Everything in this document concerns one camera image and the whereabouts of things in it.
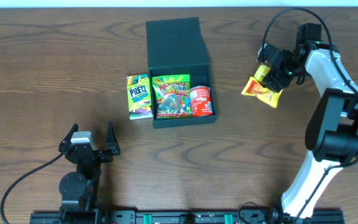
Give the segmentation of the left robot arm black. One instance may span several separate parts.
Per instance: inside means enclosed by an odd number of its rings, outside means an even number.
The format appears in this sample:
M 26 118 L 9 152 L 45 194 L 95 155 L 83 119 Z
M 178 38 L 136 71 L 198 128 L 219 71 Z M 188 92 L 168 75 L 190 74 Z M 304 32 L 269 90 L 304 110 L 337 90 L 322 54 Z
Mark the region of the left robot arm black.
M 74 124 L 59 144 L 58 151 L 76 165 L 76 171 L 64 175 L 59 183 L 62 205 L 56 223 L 109 223 L 109 211 L 97 203 L 101 164 L 110 163 L 121 153 L 113 124 L 108 124 L 106 149 L 96 150 L 92 133 L 79 131 Z

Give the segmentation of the red Pringles can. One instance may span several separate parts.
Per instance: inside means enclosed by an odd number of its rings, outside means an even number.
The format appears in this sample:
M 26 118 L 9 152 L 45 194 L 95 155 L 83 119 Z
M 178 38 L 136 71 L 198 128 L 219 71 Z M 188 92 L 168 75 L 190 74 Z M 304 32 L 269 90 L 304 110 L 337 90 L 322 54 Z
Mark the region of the red Pringles can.
M 190 90 L 190 104 L 193 116 L 210 116 L 213 114 L 210 88 L 196 86 Z

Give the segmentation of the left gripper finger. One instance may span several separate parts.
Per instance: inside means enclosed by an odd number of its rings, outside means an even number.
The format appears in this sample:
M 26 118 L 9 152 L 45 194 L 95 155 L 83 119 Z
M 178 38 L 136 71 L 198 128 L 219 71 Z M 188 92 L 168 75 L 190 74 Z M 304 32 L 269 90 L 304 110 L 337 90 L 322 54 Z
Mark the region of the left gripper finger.
M 112 155 L 121 154 L 121 148 L 114 135 L 113 123 L 111 121 L 108 124 L 105 144 L 107 145 L 108 149 L 111 151 Z
M 72 127 L 71 127 L 71 129 L 70 129 L 70 131 L 68 132 L 68 134 L 63 138 L 63 140 L 61 141 L 61 145 L 65 145 L 65 144 L 70 144 L 71 143 L 71 138 L 72 138 L 72 136 L 73 136 L 73 134 L 75 133 L 75 132 L 77 132 L 78 131 L 78 125 L 75 123 Z

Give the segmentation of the yellow snack can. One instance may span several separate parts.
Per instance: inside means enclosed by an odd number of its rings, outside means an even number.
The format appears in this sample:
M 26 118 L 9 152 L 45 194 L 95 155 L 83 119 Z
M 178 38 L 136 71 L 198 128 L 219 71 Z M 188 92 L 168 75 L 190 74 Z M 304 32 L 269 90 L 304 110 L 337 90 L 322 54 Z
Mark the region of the yellow snack can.
M 256 70 L 255 74 L 254 74 L 254 78 L 259 82 L 262 83 L 263 79 L 265 78 L 265 76 L 268 74 L 268 72 L 270 71 L 270 67 L 266 66 L 264 64 L 261 64 L 258 69 Z

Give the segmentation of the green Haribo gummy bag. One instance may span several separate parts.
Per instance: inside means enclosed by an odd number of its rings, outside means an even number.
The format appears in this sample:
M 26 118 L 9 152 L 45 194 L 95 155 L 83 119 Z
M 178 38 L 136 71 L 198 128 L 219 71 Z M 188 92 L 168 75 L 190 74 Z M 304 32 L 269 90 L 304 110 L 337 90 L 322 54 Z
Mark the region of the green Haribo gummy bag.
M 190 76 L 162 75 L 152 78 L 157 101 L 158 120 L 189 118 L 193 116 L 190 101 Z

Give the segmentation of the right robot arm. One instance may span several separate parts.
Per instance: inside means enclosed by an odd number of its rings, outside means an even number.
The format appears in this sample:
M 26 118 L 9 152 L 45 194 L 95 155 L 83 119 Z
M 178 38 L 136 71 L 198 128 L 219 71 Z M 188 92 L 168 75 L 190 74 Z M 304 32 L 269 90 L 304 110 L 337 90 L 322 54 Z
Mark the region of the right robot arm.
M 310 76 L 321 96 L 306 128 L 305 160 L 278 205 L 266 215 L 267 223 L 311 223 L 316 202 L 330 181 L 358 162 L 358 86 L 343 67 L 338 48 L 322 40 L 325 28 L 300 25 L 293 51 L 263 43 L 258 52 L 257 60 L 271 66 L 264 78 L 266 87 L 279 92 L 294 77 L 301 84 Z

